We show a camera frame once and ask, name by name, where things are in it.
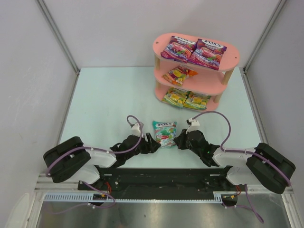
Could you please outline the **teal mint blossom candy bag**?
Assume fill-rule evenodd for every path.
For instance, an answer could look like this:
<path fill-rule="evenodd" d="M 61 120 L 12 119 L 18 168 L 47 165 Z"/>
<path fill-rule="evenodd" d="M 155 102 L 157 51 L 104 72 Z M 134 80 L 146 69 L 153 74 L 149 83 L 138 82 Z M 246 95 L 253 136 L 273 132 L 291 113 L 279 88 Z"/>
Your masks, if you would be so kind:
<path fill-rule="evenodd" d="M 177 122 L 157 122 L 153 121 L 153 130 L 155 141 L 162 148 L 169 148 L 176 145 L 174 138 L 176 137 Z"/>

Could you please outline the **green spring tea candy bag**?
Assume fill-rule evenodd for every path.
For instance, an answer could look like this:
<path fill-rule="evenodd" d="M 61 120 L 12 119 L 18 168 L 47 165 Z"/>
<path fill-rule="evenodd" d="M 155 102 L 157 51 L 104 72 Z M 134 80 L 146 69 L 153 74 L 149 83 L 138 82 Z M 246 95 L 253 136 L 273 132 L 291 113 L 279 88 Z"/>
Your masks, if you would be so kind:
<path fill-rule="evenodd" d="M 207 103 L 209 102 L 210 98 L 210 95 L 189 92 L 183 107 L 195 110 L 206 110 Z"/>

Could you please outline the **orange fruits candy bag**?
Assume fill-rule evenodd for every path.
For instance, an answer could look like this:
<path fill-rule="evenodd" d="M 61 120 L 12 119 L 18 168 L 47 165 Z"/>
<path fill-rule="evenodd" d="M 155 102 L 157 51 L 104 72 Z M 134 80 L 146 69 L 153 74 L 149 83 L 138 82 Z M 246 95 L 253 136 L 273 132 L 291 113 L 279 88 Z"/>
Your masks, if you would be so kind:
<path fill-rule="evenodd" d="M 173 85 L 182 86 L 186 79 L 197 74 L 197 71 L 187 67 L 186 65 L 179 65 L 164 74 L 162 78 L 164 78 L 166 81 Z"/>

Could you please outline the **purple berries candy bag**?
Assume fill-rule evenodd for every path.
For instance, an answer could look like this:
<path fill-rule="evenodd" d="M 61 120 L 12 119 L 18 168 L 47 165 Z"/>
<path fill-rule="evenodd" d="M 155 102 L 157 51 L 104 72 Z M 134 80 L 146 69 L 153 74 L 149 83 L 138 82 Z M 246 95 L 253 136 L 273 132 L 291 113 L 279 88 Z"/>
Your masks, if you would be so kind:
<path fill-rule="evenodd" d="M 196 47 L 197 42 L 178 36 L 171 36 L 168 45 L 161 52 L 161 57 L 187 63 Z"/>
<path fill-rule="evenodd" d="M 213 70 L 219 70 L 221 59 L 227 47 L 213 41 L 198 39 L 197 47 L 188 59 L 188 63 Z"/>

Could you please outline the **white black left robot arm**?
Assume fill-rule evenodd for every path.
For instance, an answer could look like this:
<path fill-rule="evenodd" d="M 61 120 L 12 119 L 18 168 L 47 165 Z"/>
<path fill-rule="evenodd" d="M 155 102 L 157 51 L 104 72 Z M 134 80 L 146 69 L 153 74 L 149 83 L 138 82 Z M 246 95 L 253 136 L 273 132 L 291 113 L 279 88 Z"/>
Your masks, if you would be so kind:
<path fill-rule="evenodd" d="M 110 147 L 109 152 L 85 147 L 80 137 L 74 136 L 45 152 L 43 159 L 47 166 L 46 176 L 54 183 L 80 180 L 93 184 L 100 178 L 98 168 L 118 168 L 130 158 L 155 153 L 160 147 L 150 133 L 141 139 L 129 135 L 123 142 Z"/>

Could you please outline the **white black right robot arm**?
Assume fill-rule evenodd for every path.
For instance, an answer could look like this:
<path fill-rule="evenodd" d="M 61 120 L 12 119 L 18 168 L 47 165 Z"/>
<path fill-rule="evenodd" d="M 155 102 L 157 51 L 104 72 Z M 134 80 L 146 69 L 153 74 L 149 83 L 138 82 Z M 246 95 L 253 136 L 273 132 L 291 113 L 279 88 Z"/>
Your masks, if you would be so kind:
<path fill-rule="evenodd" d="M 271 192 L 282 194 L 290 186 L 295 165 L 266 143 L 244 150 L 225 149 L 209 143 L 199 130 L 188 132 L 183 129 L 174 138 L 181 150 L 194 152 L 208 167 L 230 169 L 226 179 L 233 185 L 259 185 Z"/>

